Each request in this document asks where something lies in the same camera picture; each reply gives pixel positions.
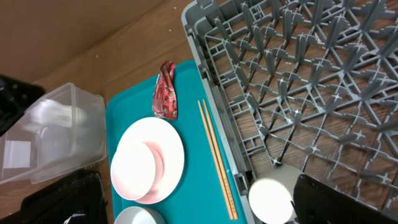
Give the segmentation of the grey bowl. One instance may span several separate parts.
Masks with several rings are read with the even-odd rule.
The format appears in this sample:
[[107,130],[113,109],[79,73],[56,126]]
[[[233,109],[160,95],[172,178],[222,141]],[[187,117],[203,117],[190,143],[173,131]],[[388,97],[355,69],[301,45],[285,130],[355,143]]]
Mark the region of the grey bowl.
[[163,216],[146,207],[128,207],[115,219],[114,224],[166,224]]

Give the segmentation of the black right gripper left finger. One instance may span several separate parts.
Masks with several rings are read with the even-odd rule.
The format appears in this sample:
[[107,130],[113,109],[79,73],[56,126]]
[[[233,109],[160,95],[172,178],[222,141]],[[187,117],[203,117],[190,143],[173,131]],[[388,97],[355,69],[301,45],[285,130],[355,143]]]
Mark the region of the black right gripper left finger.
[[63,224],[90,224],[92,222],[92,216],[87,213],[79,212],[74,213],[69,218],[63,221]]

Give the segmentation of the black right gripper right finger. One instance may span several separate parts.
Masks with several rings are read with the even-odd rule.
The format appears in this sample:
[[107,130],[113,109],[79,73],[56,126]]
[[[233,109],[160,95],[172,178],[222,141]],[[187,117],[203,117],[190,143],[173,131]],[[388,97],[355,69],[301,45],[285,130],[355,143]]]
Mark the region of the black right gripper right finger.
[[293,208],[303,224],[397,224],[397,219],[352,198],[305,174],[297,178],[293,193]]

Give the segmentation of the wooden chopstick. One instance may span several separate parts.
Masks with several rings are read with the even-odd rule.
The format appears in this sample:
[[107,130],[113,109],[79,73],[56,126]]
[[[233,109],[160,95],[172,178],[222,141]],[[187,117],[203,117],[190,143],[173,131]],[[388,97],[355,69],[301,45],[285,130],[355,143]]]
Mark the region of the wooden chopstick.
[[219,175],[219,180],[221,183],[221,188],[223,190],[224,199],[226,200],[226,206],[228,209],[228,214],[231,220],[237,220],[238,212],[235,206],[233,194],[231,191],[231,187],[228,181],[228,176],[226,173],[226,169],[224,166],[223,158],[221,156],[221,151],[218,145],[217,137],[215,134],[215,129],[210,117],[209,109],[207,107],[205,99],[202,99],[202,103],[199,103],[201,110],[203,111],[203,115],[206,116],[206,126],[208,128],[208,136],[211,138],[211,145],[213,147],[213,157],[215,160],[217,172]]
[[236,208],[234,206],[234,201],[231,195],[231,189],[229,187],[228,178],[226,176],[226,171],[224,169],[223,160],[220,154],[220,149],[218,147],[217,138],[215,136],[215,131],[213,128],[213,124],[211,122],[206,101],[204,99],[202,99],[202,101],[198,100],[198,107],[200,110],[200,115],[203,121],[203,126],[206,132],[206,136],[208,138],[208,142],[210,145],[211,153],[215,163],[216,172],[219,178],[221,190],[223,192],[223,197],[226,203],[226,208],[228,211],[229,218],[231,220],[236,220],[238,218],[238,215],[236,212]]

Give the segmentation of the red snack wrapper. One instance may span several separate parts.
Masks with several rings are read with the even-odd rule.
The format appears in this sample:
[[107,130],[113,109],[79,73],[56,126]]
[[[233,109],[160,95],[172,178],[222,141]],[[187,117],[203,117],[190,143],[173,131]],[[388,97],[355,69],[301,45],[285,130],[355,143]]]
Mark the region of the red snack wrapper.
[[160,66],[152,98],[152,110],[155,117],[177,119],[177,94],[173,84],[175,68],[176,63],[171,61],[165,61]]

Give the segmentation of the white cup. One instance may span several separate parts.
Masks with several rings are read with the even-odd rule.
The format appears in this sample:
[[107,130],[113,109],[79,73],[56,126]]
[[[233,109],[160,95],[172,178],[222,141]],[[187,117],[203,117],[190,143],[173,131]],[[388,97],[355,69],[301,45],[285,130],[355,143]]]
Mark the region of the white cup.
[[292,205],[294,188],[301,174],[298,168],[284,164],[256,180],[248,193],[253,214],[267,224],[294,220],[297,217]]

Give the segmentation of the white pink bowl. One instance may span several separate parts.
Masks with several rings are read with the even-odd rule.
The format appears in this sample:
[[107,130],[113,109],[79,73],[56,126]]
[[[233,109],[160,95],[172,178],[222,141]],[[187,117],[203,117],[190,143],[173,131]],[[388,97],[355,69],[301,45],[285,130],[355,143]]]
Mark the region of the white pink bowl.
[[137,200],[154,190],[164,173],[163,158],[144,142],[118,144],[111,161],[111,182],[124,199]]

